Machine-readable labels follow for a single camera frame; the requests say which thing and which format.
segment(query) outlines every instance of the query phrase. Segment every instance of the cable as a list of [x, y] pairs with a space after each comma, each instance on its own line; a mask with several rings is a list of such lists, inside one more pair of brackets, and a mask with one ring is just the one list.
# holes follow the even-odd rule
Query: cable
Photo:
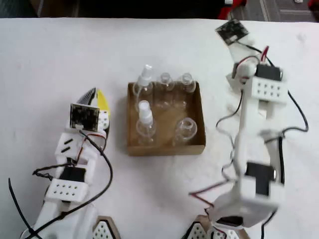
[[36, 236], [37, 238], [39, 238], [39, 239], [42, 239], [42, 237], [40, 237], [33, 229], [32, 229], [32, 227], [30, 226], [30, 224], [27, 222], [27, 220], [25, 219], [25, 217], [24, 217], [24, 215], [23, 215], [23, 213], [22, 213], [22, 211], [21, 211], [21, 208], [20, 208], [20, 206], [19, 206], [19, 203], [18, 203], [18, 201], [16, 200], [16, 197], [15, 197], [15, 194], [14, 194], [14, 191], [13, 191], [13, 188], [12, 188], [12, 186], [11, 186], [11, 180], [10, 180], [10, 178], [8, 178], [8, 184], [9, 184], [9, 191], [10, 191], [10, 194], [11, 194], [11, 196], [12, 196], [12, 199], [13, 199], [13, 202], [14, 202], [14, 204], [15, 204], [15, 207], [16, 207], [16, 209], [18, 210], [18, 213], [20, 214], [20, 217], [22, 218], [22, 221], [24, 222], [24, 224], [26, 225], [26, 227], [28, 228], [28, 230], [29, 230], [29, 232], [30, 232], [30, 234], [32, 235], [34, 235], [34, 236]]
[[248, 60], [249, 58], [255, 58], [255, 59], [257, 59], [258, 63], [260, 63], [260, 60], [259, 60], [259, 58], [258, 58], [257, 56], [247, 56], [247, 57], [243, 58], [242, 60], [240, 60], [240, 61], [238, 62], [238, 65], [237, 65], [236, 68], [238, 68], [238, 66], [239, 66], [241, 63], [243, 63], [244, 61]]
[[209, 186], [209, 187], [207, 187], [207, 188], [204, 188], [204, 189], [202, 189], [202, 190], [195, 191], [195, 192], [190, 192], [189, 195], [192, 196], [192, 197], [195, 197], [195, 198], [197, 198], [197, 199], [199, 199], [199, 200], [201, 200], [201, 201], [204, 202], [204, 203], [207, 203], [207, 204], [208, 204], [209, 206], [211, 206], [211, 207], [214, 207], [214, 204], [213, 204], [213, 203], [210, 203], [209, 201], [207, 201], [207, 200], [201, 198], [201, 197], [198, 196], [197, 194], [201, 194], [201, 193], [207, 192], [207, 191], [209, 191], [209, 190], [211, 190], [211, 189], [214, 189], [214, 188], [223, 186], [223, 185], [225, 185], [225, 184], [227, 184], [227, 183], [229, 183], [229, 182], [233, 182], [233, 181], [234, 181], [233, 179], [224, 180], [224, 181], [215, 183], [215, 184], [213, 184], [213, 185], [211, 185], [211, 186]]
[[285, 184], [285, 164], [283, 156], [283, 138], [278, 138], [278, 150], [279, 150], [279, 160], [280, 160], [280, 182]]
[[38, 229], [36, 229], [33, 233], [31, 233], [31, 235], [29, 235], [28, 237], [26, 237], [25, 239], [31, 239], [35, 234], [39, 233], [40, 231], [42, 231], [43, 229], [45, 229], [46, 227], [48, 227], [49, 225], [51, 225], [52, 223], [61, 220], [63, 218], [65, 218], [67, 215], [85, 207], [86, 205], [92, 203], [94, 200], [98, 199], [101, 195], [103, 195], [105, 193], [106, 190], [108, 190], [108, 188], [111, 186], [112, 180], [113, 180], [113, 169], [111, 166], [111, 163], [109, 162], [107, 156], [105, 155], [105, 153], [103, 152], [103, 150], [88, 136], [86, 135], [83, 131], [79, 131], [80, 134], [82, 134], [100, 153], [101, 155], [104, 157], [106, 163], [108, 164], [109, 168], [110, 168], [110, 179], [108, 184], [106, 185], [106, 187], [97, 195], [95, 195], [94, 197], [92, 197], [91, 199], [89, 199], [88, 201], [86, 201], [85, 203], [79, 205], [78, 207], [68, 211], [68, 212], [62, 212], [60, 216], [48, 221], [47, 223], [45, 223], [44, 225], [40, 226]]
[[279, 137], [275, 137], [275, 138], [271, 138], [271, 139], [268, 139], [265, 141], [265, 143], [269, 143], [273, 140], [277, 140], [279, 139], [280, 137], [283, 137], [285, 138], [285, 133], [290, 131], [290, 130], [298, 130], [298, 131], [301, 131], [301, 132], [308, 132], [309, 131], [309, 124], [308, 124], [308, 120], [303, 112], [303, 110], [301, 109], [301, 107], [298, 105], [297, 101], [294, 99], [294, 97], [292, 96], [292, 94], [290, 93], [290, 91], [288, 91], [288, 95], [290, 97], [290, 99], [294, 102], [295, 106], [297, 107], [299, 113], [301, 114], [303, 120], [304, 120], [304, 123], [305, 123], [305, 128], [300, 128], [300, 127], [297, 127], [297, 126], [291, 126], [291, 127], [287, 127], [285, 129], [282, 130], [282, 135], [279, 136]]
[[217, 121], [216, 126], [215, 126], [215, 127], [217, 128], [217, 130], [219, 130], [221, 133], [227, 135], [227, 136], [230, 138], [231, 145], [232, 145], [233, 148], [235, 148], [235, 143], [234, 143], [233, 137], [232, 137], [232, 136], [230, 135], [230, 133], [228, 133], [227, 131], [224, 131], [223, 129], [218, 128], [218, 125], [219, 125], [219, 123], [222, 122], [223, 120], [228, 119], [228, 118], [231, 118], [231, 117], [233, 117], [235, 114], [237, 114], [237, 112], [239, 111], [239, 108], [240, 108], [240, 105], [241, 105], [242, 100], [243, 100], [243, 90], [241, 90], [241, 96], [240, 96], [239, 104], [238, 104], [238, 107], [237, 107], [237, 109], [235, 110], [235, 112], [232, 113], [232, 114], [230, 114], [230, 115], [228, 115], [228, 116], [224, 116], [224, 117], [220, 118], [220, 119]]
[[290, 97], [290, 99], [294, 102], [295, 106], [298, 108], [298, 111], [300, 112], [304, 122], [305, 122], [305, 129], [303, 128], [299, 128], [299, 127], [296, 127], [296, 126], [293, 126], [293, 127], [288, 127], [288, 128], [285, 128], [283, 130], [283, 135], [285, 136], [285, 133], [287, 131], [290, 131], [290, 130], [299, 130], [299, 131], [302, 131], [302, 132], [308, 132], [309, 131], [309, 125], [308, 125], [308, 120], [304, 114], [304, 112], [302, 111], [302, 109], [300, 108], [300, 106], [298, 105], [298, 103], [296, 102], [296, 100], [294, 99], [294, 97], [291, 95], [290, 91], [288, 91], [288, 95]]
[[262, 62], [265, 62], [266, 57], [267, 57], [268, 50], [269, 50], [269, 46], [266, 46], [265, 50], [263, 51], [263, 53], [261, 54], [261, 57], [260, 57], [260, 60], [261, 60]]
[[36, 175], [38, 177], [42, 177], [42, 178], [48, 178], [50, 181], [52, 181], [53, 176], [50, 175], [49, 173], [39, 173], [39, 171], [43, 171], [43, 170], [49, 170], [52, 168], [58, 168], [58, 167], [65, 167], [65, 166], [74, 166], [73, 162], [68, 162], [68, 163], [63, 163], [63, 164], [57, 164], [57, 165], [52, 165], [52, 166], [48, 166], [48, 167], [43, 167], [43, 168], [37, 168], [36, 170], [34, 170], [34, 172], [32, 173], [32, 175]]
[[[103, 146], [103, 149], [102, 149], [102, 150], [103, 150], [103, 151], [105, 150], [105, 148], [106, 148], [106, 138], [105, 138], [104, 136], [102, 136], [102, 135], [100, 135], [100, 134], [96, 134], [96, 133], [90, 133], [90, 134], [87, 134], [87, 135], [88, 135], [88, 136], [92, 135], [92, 136], [96, 136], [96, 137], [101, 137], [101, 138], [103, 138], [103, 139], [104, 139], [104, 146]], [[86, 141], [86, 138], [84, 138], [84, 140], [82, 141], [82, 145], [81, 145], [80, 151], [79, 151], [79, 153], [78, 153], [78, 156], [77, 156], [75, 165], [79, 162], [80, 155], [81, 155], [82, 150], [83, 150], [83, 144], [84, 144], [85, 141]]]
[[261, 239], [264, 239], [265, 237], [265, 226], [271, 221], [271, 219], [274, 217], [277, 211], [273, 211], [270, 215], [270, 217], [261, 225]]
[[[238, 44], [240, 44], [240, 45], [246, 46], [247, 48], [249, 48], [249, 49], [251, 49], [251, 50], [254, 50], [254, 51], [257, 51], [257, 52], [259, 52], [259, 53], [262, 53], [261, 50], [255, 48], [255, 47], [253, 47], [253, 46], [250, 46], [250, 45], [241, 43], [240, 41], [235, 41], [234, 43], [238, 43]], [[269, 60], [268, 57], [266, 57], [266, 59], [269, 61], [269, 64], [270, 64], [271, 66], [275, 66], [275, 65], [271, 62], [271, 60]]]
[[224, 170], [226, 168], [229, 168], [234, 162], [234, 159], [232, 158], [230, 163], [229, 164], [225, 164], [224, 166], [222, 166], [221, 168], [221, 174], [223, 175], [223, 177], [226, 179], [226, 180], [230, 180], [230, 177], [224, 172]]

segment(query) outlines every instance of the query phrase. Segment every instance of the white plastic part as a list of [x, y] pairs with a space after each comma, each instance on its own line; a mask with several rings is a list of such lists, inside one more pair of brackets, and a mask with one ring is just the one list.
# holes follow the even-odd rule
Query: white plastic part
[[88, 184], [54, 178], [46, 192], [47, 199], [80, 203], [88, 192]]
[[[75, 159], [79, 153], [84, 137], [77, 133], [62, 133], [58, 146], [55, 150], [55, 156], [66, 156]], [[88, 161], [96, 160], [98, 151], [90, 144], [83, 145], [81, 159]]]
[[206, 239], [206, 232], [200, 223], [195, 223], [187, 239]]
[[245, 93], [252, 98], [286, 104], [288, 87], [285, 82], [253, 77], [246, 82]]
[[139, 117], [143, 124], [153, 123], [153, 114], [148, 101], [140, 101], [139, 103]]
[[113, 239], [111, 230], [106, 222], [99, 221], [93, 231], [93, 239]]
[[100, 111], [98, 131], [107, 129], [109, 125], [110, 125], [109, 113], [107, 111]]
[[145, 65], [141, 75], [138, 78], [139, 86], [148, 86], [152, 81], [152, 67], [150, 65]]
[[208, 209], [212, 222], [223, 228], [238, 230], [242, 226], [232, 227], [216, 223], [221, 217], [236, 215], [242, 217], [243, 226], [249, 228], [267, 218], [284, 201], [284, 186], [278, 182], [270, 182], [268, 197], [256, 194], [255, 189], [254, 177], [239, 178], [232, 190], [219, 196], [214, 202], [215, 207]]
[[[45, 201], [34, 229], [59, 216], [62, 212], [62, 205], [63, 203], [59, 200]], [[69, 210], [78, 205], [78, 203], [71, 203]], [[89, 204], [43, 229], [39, 232], [39, 236], [43, 239], [92, 239], [97, 216], [97, 210], [92, 204]]]
[[255, 75], [257, 70], [257, 62], [253, 62], [253, 59], [255, 60], [256, 58], [251, 58], [251, 60], [247, 59], [247, 61], [238, 65], [235, 78], [250, 78]]

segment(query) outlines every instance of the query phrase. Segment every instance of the floor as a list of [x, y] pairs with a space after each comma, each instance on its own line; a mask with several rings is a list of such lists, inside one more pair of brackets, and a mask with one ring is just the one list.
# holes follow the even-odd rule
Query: floor
[[[30, 0], [41, 17], [97, 17], [101, 7], [92, 7], [87, 0]], [[319, 22], [319, 11], [311, 12], [308, 0], [247, 0], [247, 5], [233, 10], [239, 20], [255, 21], [309, 21]]]
[[239, 20], [255, 21], [310, 21], [318, 22], [318, 12], [308, 9], [308, 0], [295, 3], [294, 0], [248, 0], [245, 7], [233, 11]]

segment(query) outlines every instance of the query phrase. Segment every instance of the clear plastic bottle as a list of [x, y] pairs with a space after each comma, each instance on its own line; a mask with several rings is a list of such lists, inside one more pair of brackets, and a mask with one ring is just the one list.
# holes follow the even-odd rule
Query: clear plastic bottle
[[187, 102], [191, 101], [196, 89], [196, 82], [190, 73], [182, 75], [181, 79], [175, 83], [173, 104], [177, 108], [186, 108]]
[[173, 89], [175, 82], [169, 73], [162, 73], [155, 85], [155, 104], [158, 107], [167, 109], [173, 102]]
[[145, 65], [137, 82], [134, 83], [133, 94], [136, 97], [135, 108], [137, 111], [140, 101], [148, 101], [151, 106], [153, 105], [152, 67], [150, 65]]
[[147, 101], [139, 103], [139, 120], [136, 122], [140, 145], [152, 145], [155, 141], [156, 123], [150, 104]]

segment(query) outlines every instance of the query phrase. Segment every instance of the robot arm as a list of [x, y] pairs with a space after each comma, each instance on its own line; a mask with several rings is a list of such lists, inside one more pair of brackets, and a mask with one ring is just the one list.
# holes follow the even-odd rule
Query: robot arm
[[[233, 158], [237, 179], [231, 191], [219, 196], [208, 213], [214, 225], [238, 230], [266, 219], [284, 200], [281, 142], [267, 141], [278, 137], [283, 128], [288, 89], [278, 68], [249, 61], [235, 70], [235, 74], [228, 75], [228, 81], [243, 91]], [[261, 107], [266, 110], [265, 118], [259, 114]], [[268, 163], [262, 158], [249, 160], [248, 149], [256, 147], [260, 139], [268, 150]]]

